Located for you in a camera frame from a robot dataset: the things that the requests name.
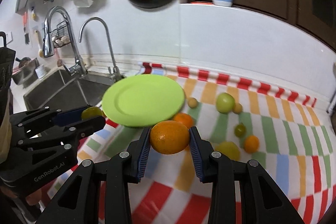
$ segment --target orange fruit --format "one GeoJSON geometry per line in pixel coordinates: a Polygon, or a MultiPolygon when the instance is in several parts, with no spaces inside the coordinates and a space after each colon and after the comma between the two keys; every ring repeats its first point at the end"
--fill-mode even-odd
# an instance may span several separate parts
{"type": "Polygon", "coordinates": [[[254,152],[257,152],[259,149],[259,139],[257,136],[248,136],[244,141],[244,150],[252,154],[254,152]]]}
{"type": "Polygon", "coordinates": [[[187,129],[191,128],[194,125],[194,119],[187,113],[177,113],[173,117],[173,121],[181,122],[186,126],[187,129]]]}
{"type": "Polygon", "coordinates": [[[180,122],[163,121],[151,130],[150,142],[155,151],[171,155],[184,150],[190,141],[189,131],[180,122]]]}

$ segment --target plate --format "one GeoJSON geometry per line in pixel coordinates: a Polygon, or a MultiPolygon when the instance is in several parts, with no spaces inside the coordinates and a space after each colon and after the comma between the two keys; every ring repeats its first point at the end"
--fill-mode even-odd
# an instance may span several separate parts
{"type": "Polygon", "coordinates": [[[176,114],[184,103],[184,91],[162,75],[136,75],[113,84],[104,94],[105,115],[127,127],[152,126],[176,114]]]}

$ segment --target pull-down faucet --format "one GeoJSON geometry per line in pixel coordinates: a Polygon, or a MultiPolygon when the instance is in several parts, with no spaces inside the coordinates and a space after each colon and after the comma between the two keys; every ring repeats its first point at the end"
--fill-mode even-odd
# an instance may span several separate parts
{"type": "MultiPolygon", "coordinates": [[[[110,33],[109,33],[109,28],[107,27],[107,24],[105,21],[103,21],[101,18],[99,17],[91,17],[89,18],[87,21],[84,22],[84,24],[81,27],[81,30],[79,31],[79,43],[82,42],[82,36],[83,36],[83,30],[84,27],[86,26],[86,24],[88,24],[90,21],[92,20],[98,20],[99,22],[101,22],[104,27],[105,27],[105,31],[106,31],[106,36],[107,36],[107,42],[109,44],[109,49],[110,49],[110,54],[111,54],[111,58],[112,58],[112,62],[113,62],[113,73],[115,75],[115,81],[119,81],[121,80],[123,77],[120,74],[119,68],[117,67],[116,61],[114,59],[114,54],[112,51],[112,44],[111,44],[111,39],[110,39],[110,33]]],[[[111,67],[109,67],[109,73],[110,73],[110,77],[112,77],[112,71],[111,71],[111,67]]]]}
{"type": "Polygon", "coordinates": [[[76,72],[79,72],[81,76],[84,76],[84,75],[87,74],[87,71],[85,69],[83,59],[78,52],[74,32],[73,32],[73,29],[72,29],[70,16],[69,16],[68,12],[61,6],[55,6],[54,8],[51,8],[50,11],[48,12],[46,18],[45,18],[45,21],[44,21],[43,56],[44,57],[50,57],[50,56],[53,56],[55,54],[54,44],[53,44],[53,41],[51,39],[51,34],[50,34],[50,32],[51,32],[50,22],[51,22],[51,18],[53,17],[54,13],[60,13],[63,16],[64,21],[67,24],[67,27],[68,27],[68,30],[69,30],[69,38],[70,38],[71,46],[72,46],[72,49],[73,49],[73,53],[75,55],[75,62],[76,63],[75,63],[74,66],[72,66],[71,68],[68,68],[66,65],[63,65],[63,66],[70,75],[74,75],[76,72]]]}

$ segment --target sink basin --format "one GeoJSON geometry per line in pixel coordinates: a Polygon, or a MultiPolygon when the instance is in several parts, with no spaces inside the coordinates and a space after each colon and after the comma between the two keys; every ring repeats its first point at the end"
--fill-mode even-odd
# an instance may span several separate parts
{"type": "Polygon", "coordinates": [[[102,74],[89,73],[79,78],[60,69],[25,94],[24,100],[28,110],[48,106],[66,111],[87,104],[95,106],[113,83],[102,74]]]}

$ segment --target striped tablecloth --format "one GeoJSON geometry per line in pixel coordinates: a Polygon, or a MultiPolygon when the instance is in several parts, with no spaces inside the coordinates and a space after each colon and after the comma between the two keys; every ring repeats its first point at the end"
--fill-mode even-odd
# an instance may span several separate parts
{"type": "MultiPolygon", "coordinates": [[[[214,147],[223,141],[236,143],[241,148],[240,161],[258,160],[290,199],[304,222],[318,222],[336,196],[336,136],[328,115],[313,108],[316,99],[308,106],[305,104],[308,99],[295,102],[290,100],[290,96],[277,97],[271,92],[260,91],[260,88],[246,88],[239,85],[239,81],[228,81],[223,85],[210,77],[202,77],[204,73],[192,77],[162,66],[149,67],[145,67],[142,73],[170,77],[183,87],[186,97],[199,100],[197,108],[190,109],[186,105],[181,111],[194,118],[203,139],[209,140],[214,147]],[[244,111],[239,115],[217,112],[214,104],[217,95],[222,92],[230,93],[236,102],[242,104],[244,111]],[[256,135],[259,138],[258,152],[247,154],[242,149],[244,140],[234,135],[234,127],[239,122],[246,126],[246,136],[256,135]]],[[[141,131],[141,128],[127,128],[108,119],[105,128],[89,137],[80,148],[78,160],[108,160],[125,150],[132,140],[137,140],[141,131]]],[[[50,197],[55,195],[74,169],[55,181],[48,191],[50,197]]],[[[151,149],[142,182],[129,184],[133,223],[207,223],[211,188],[211,184],[202,184],[196,177],[188,149],[175,155],[161,155],[151,149]]],[[[105,183],[102,184],[100,197],[102,221],[104,190],[105,183]]],[[[238,224],[241,223],[240,214],[240,193],[236,183],[238,224]]]]}

